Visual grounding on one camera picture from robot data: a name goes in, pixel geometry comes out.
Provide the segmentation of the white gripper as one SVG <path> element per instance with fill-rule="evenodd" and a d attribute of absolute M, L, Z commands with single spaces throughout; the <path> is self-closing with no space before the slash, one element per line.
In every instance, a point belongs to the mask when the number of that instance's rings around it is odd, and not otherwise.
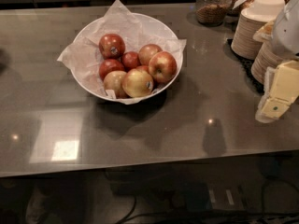
<path fill-rule="evenodd" d="M 253 35 L 258 42 L 270 41 L 273 52 L 286 59 L 299 58 L 299 0 L 290 0 L 275 21 L 269 21 Z M 291 60 L 264 75 L 264 95 L 255 114 L 261 123 L 280 119 L 299 97 L 299 62 Z"/>

